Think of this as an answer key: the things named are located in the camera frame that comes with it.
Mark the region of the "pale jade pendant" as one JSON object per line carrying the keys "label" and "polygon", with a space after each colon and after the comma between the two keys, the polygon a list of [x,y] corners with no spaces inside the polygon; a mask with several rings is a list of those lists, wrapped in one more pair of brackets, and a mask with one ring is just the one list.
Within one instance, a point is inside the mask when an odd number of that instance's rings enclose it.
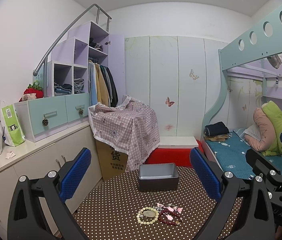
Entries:
{"label": "pale jade pendant", "polygon": [[147,218],[155,218],[157,213],[153,210],[144,210],[142,215]]}

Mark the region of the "blue patterned mattress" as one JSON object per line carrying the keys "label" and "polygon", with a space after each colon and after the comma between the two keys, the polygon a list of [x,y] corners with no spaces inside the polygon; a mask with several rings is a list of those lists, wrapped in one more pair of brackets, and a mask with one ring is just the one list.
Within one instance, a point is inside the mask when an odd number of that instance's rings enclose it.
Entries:
{"label": "blue patterned mattress", "polygon": [[[216,160],[223,171],[232,172],[237,178],[252,179],[255,174],[253,168],[246,162],[245,154],[250,146],[241,136],[243,129],[239,128],[229,133],[228,139],[224,142],[209,141],[205,142],[212,150]],[[282,174],[282,155],[266,156]]]}

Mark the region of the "green and pink quilt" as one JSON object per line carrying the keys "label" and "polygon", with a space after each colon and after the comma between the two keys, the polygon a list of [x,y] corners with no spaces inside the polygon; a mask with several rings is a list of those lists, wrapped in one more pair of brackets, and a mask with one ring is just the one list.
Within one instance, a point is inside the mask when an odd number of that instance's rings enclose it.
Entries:
{"label": "green and pink quilt", "polygon": [[246,142],[264,156],[282,155],[282,111],[273,101],[256,108],[254,124],[244,130]]}

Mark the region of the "cardboard box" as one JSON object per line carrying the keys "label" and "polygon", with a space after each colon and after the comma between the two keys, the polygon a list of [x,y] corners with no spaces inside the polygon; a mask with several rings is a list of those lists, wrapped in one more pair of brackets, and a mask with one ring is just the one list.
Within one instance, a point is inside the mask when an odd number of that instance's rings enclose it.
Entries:
{"label": "cardboard box", "polygon": [[128,155],[116,151],[104,142],[96,141],[101,173],[104,181],[125,172]]}

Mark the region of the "dark folded clothes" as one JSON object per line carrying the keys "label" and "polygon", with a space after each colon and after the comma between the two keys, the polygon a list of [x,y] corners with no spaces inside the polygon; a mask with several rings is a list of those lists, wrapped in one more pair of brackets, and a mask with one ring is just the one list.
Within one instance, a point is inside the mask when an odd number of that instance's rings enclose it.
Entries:
{"label": "dark folded clothes", "polygon": [[206,125],[203,131],[205,137],[216,137],[219,135],[229,134],[229,129],[220,121],[214,124]]}

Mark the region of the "red and white stool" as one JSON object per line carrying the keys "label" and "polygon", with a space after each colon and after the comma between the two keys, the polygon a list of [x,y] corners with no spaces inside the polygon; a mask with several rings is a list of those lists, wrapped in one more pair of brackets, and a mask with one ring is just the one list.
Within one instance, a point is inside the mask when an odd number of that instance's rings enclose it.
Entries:
{"label": "red and white stool", "polygon": [[180,167],[192,167],[190,151],[198,147],[203,153],[203,147],[195,137],[160,137],[160,145],[152,151],[145,164],[175,163]]}

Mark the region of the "brown polka dot tablecloth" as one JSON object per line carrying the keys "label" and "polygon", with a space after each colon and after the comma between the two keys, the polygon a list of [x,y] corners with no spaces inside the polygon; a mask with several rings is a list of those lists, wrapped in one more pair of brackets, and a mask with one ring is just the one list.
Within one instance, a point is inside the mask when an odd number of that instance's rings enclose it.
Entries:
{"label": "brown polka dot tablecloth", "polygon": [[[208,197],[193,168],[177,170],[176,191],[139,191],[137,170],[105,181],[81,203],[75,220],[89,239],[193,239],[216,201]],[[178,226],[138,223],[139,210],[157,204],[181,207],[182,223]]]}

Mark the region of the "dark rectangular storage box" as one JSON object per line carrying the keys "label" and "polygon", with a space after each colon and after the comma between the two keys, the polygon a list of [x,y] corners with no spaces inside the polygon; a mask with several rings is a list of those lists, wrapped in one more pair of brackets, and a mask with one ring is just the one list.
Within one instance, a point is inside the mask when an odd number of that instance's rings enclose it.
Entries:
{"label": "dark rectangular storage box", "polygon": [[177,190],[179,173],[176,164],[142,164],[138,183],[141,192]]}

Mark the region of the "left pinecone drawer ornament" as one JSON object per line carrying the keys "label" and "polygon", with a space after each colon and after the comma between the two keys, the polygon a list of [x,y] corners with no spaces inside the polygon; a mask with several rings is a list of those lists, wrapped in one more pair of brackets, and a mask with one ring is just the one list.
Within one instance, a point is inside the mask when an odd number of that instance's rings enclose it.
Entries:
{"label": "left pinecone drawer ornament", "polygon": [[44,119],[42,120],[42,125],[43,125],[43,126],[48,126],[48,125],[49,125],[49,120],[46,119],[46,118],[44,118]]}

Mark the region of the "pinecone drawer ornament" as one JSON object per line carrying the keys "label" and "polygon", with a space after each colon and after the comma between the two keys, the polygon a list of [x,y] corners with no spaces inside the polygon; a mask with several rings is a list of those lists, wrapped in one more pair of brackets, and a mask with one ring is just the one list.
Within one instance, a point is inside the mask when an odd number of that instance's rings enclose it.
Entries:
{"label": "pinecone drawer ornament", "polygon": [[80,114],[80,115],[83,115],[83,114],[84,114],[84,110],[80,108],[80,109],[79,109],[79,114]]}
{"label": "pinecone drawer ornament", "polygon": [[42,125],[43,125],[43,126],[48,126],[48,125],[49,125],[49,120],[46,119],[46,118],[44,118],[44,119],[42,120]]}

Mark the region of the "right pinecone drawer ornament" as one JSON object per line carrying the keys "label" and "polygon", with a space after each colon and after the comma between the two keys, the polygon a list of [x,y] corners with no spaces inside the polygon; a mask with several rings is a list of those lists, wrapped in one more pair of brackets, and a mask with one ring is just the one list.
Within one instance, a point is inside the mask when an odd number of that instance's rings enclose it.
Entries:
{"label": "right pinecone drawer ornament", "polygon": [[84,114],[84,110],[80,108],[80,109],[79,109],[79,114],[80,114],[80,115],[83,115],[83,114]]}

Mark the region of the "teal drawer unit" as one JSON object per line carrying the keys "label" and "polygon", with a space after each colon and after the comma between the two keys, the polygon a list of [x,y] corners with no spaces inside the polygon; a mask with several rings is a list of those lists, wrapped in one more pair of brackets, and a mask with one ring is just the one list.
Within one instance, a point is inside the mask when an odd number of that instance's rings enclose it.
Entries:
{"label": "teal drawer unit", "polygon": [[[15,104],[18,120],[25,138],[37,142],[88,120],[88,93],[53,96]],[[49,120],[48,126],[42,120]]]}

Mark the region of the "green white paper bag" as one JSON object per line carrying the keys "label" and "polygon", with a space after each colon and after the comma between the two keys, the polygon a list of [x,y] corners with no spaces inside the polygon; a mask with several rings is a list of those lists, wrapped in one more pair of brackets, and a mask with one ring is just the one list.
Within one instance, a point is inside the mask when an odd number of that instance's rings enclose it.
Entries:
{"label": "green white paper bag", "polygon": [[25,142],[25,135],[20,126],[14,104],[0,101],[0,124],[3,141],[6,145],[16,147]]}

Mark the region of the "pink checkered cloth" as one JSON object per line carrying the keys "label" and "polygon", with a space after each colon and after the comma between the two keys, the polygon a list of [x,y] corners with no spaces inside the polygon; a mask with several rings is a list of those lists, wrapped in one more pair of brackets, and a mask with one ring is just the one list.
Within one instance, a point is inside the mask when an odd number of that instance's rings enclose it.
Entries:
{"label": "pink checkered cloth", "polygon": [[155,111],[131,96],[117,107],[97,103],[88,108],[94,138],[127,155],[126,171],[136,170],[160,145]]}

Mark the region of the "white low cabinet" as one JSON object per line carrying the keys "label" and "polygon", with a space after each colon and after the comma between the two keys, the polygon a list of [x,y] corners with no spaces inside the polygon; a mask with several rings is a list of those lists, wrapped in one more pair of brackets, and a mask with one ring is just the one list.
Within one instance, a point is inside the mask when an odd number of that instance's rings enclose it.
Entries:
{"label": "white low cabinet", "polygon": [[67,128],[38,142],[25,141],[17,147],[5,146],[0,155],[0,237],[7,238],[10,203],[20,176],[29,179],[58,171],[73,160],[82,148],[88,148],[92,161],[72,199],[66,201],[74,213],[87,194],[102,181],[95,139],[87,122]]}

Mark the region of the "hanging clothes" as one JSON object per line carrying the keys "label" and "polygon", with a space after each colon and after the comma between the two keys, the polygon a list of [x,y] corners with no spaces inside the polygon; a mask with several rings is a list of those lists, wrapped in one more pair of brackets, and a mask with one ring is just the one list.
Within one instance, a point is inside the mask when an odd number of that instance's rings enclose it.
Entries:
{"label": "hanging clothes", "polygon": [[102,103],[108,107],[116,107],[118,93],[110,69],[89,59],[88,72],[90,105]]}

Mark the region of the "pink butterfly sticker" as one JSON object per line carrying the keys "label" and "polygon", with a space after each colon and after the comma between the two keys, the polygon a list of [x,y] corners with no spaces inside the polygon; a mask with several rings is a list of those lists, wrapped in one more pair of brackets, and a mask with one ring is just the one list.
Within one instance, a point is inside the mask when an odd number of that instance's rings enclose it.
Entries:
{"label": "pink butterfly sticker", "polygon": [[171,101],[169,97],[166,98],[166,101],[165,101],[165,104],[168,106],[168,107],[172,107],[175,102],[174,101]]}

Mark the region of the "red strawberry plush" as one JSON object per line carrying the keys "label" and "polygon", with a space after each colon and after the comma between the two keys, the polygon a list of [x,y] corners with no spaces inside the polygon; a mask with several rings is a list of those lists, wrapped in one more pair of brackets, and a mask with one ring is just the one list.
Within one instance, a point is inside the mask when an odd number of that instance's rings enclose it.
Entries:
{"label": "red strawberry plush", "polygon": [[41,99],[43,97],[44,97],[43,88],[40,86],[40,82],[38,80],[35,80],[33,84],[29,84],[27,89],[23,92],[23,95],[20,98],[19,102]]}

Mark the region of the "cream butterfly sticker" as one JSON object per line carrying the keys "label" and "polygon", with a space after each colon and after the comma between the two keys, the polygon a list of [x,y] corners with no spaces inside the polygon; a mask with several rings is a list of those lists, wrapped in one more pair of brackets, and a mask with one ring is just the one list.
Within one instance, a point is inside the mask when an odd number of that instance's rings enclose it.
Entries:
{"label": "cream butterfly sticker", "polygon": [[193,80],[199,79],[199,76],[194,74],[193,69],[191,69],[191,71],[189,73],[189,77],[191,77]]}

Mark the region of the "white wardrobe doors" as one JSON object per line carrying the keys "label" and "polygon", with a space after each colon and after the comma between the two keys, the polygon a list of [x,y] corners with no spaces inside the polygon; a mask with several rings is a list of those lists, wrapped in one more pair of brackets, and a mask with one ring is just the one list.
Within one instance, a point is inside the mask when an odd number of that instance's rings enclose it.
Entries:
{"label": "white wardrobe doors", "polygon": [[[185,36],[125,39],[126,93],[155,111],[160,136],[200,139],[204,115],[220,91],[218,51],[225,46]],[[191,69],[199,79],[189,77]]]}

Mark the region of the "purple stair shelf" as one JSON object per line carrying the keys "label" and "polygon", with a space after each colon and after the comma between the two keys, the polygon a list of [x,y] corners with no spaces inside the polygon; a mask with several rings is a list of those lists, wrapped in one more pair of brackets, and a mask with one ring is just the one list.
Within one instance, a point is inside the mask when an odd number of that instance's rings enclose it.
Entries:
{"label": "purple stair shelf", "polygon": [[110,69],[121,104],[126,94],[124,35],[110,34],[92,21],[71,28],[44,61],[37,77],[44,96],[55,95],[54,82],[72,84],[75,77],[84,79],[88,92],[89,59]]}

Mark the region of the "teal bunk bed frame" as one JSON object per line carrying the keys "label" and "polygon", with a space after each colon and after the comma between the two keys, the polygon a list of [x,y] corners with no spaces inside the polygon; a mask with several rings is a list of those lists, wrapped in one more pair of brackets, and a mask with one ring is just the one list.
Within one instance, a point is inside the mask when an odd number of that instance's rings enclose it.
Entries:
{"label": "teal bunk bed frame", "polygon": [[218,51],[221,88],[216,102],[204,115],[201,130],[210,123],[225,102],[228,91],[227,70],[281,53],[282,5]]}

